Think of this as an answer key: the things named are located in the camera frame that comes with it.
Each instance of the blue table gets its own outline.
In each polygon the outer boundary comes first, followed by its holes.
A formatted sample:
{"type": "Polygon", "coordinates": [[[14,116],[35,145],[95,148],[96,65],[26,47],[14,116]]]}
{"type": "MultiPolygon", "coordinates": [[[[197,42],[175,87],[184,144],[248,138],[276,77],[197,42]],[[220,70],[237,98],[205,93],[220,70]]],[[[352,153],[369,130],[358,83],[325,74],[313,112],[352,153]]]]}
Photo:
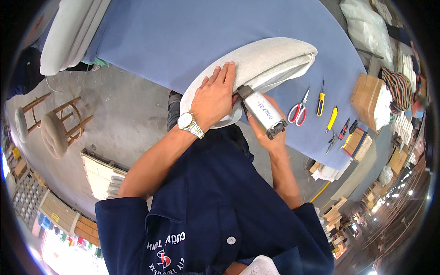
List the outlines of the blue table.
{"type": "Polygon", "coordinates": [[[268,95],[287,114],[312,84],[307,119],[301,127],[289,125],[286,144],[341,169],[349,156],[343,150],[337,152],[342,141],[325,154],[332,137],[325,129],[334,106],[339,108],[333,126],[336,134],[348,118],[351,122],[357,119],[349,101],[358,75],[365,69],[343,29],[318,0],[112,0],[84,60],[97,56],[184,93],[213,61],[267,37],[291,37],[318,49],[315,63],[304,76],[283,83],[268,95]],[[317,117],[323,75],[325,107],[317,117]]]}

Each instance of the shirt sleeve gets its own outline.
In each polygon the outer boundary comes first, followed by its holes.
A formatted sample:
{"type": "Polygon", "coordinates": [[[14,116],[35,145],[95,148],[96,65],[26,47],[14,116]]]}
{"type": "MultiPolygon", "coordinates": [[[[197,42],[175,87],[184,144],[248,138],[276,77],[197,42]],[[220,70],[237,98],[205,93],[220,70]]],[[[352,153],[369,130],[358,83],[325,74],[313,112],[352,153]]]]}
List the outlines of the shirt sleeve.
{"type": "Polygon", "coordinates": [[[110,275],[135,274],[146,239],[147,202],[116,198],[95,204],[99,242],[110,275]]]}
{"type": "Polygon", "coordinates": [[[302,224],[305,226],[321,250],[322,255],[327,260],[326,263],[321,263],[321,268],[323,271],[322,274],[325,274],[327,271],[328,274],[332,274],[334,269],[334,258],[331,253],[326,234],[324,233],[323,227],[319,222],[318,215],[316,215],[315,207],[312,203],[307,202],[294,209],[293,212],[295,212],[296,216],[301,220],[302,224]]]}

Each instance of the stool seat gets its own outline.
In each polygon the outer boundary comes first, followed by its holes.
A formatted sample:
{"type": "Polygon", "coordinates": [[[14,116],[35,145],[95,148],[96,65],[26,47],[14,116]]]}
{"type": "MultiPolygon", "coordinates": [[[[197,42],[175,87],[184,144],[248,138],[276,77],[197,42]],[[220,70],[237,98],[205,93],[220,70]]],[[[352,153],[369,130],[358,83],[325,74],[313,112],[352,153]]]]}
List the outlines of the stool seat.
{"type": "Polygon", "coordinates": [[[62,121],[54,112],[41,119],[43,143],[54,158],[61,159],[67,152],[67,134],[62,121]]]}
{"type": "Polygon", "coordinates": [[[26,143],[28,141],[29,132],[27,128],[25,112],[23,108],[18,107],[15,110],[15,125],[17,126],[18,137],[21,142],[26,143]]]}

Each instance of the wristwatch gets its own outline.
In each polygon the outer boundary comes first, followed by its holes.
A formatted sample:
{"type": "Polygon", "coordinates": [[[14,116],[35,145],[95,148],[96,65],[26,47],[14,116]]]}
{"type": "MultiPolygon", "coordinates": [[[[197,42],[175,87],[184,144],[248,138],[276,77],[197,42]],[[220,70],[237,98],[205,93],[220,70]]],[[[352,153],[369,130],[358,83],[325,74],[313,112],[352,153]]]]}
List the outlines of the wristwatch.
{"type": "Polygon", "coordinates": [[[205,136],[205,133],[197,125],[197,122],[194,120],[194,115],[191,113],[182,114],[177,120],[177,126],[182,130],[194,134],[198,139],[202,139],[205,136]]]}

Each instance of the navy blue shirt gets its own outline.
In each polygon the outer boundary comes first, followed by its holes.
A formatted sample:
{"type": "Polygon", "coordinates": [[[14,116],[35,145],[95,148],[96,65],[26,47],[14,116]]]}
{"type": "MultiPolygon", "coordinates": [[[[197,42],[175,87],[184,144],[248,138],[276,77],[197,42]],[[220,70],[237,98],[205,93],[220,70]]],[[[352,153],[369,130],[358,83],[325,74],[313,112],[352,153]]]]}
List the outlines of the navy blue shirt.
{"type": "Polygon", "coordinates": [[[266,255],[283,275],[332,274],[313,204],[291,210],[257,173],[251,154],[210,132],[171,168],[150,211],[140,198],[96,203],[109,273],[217,275],[233,261],[266,255]]]}

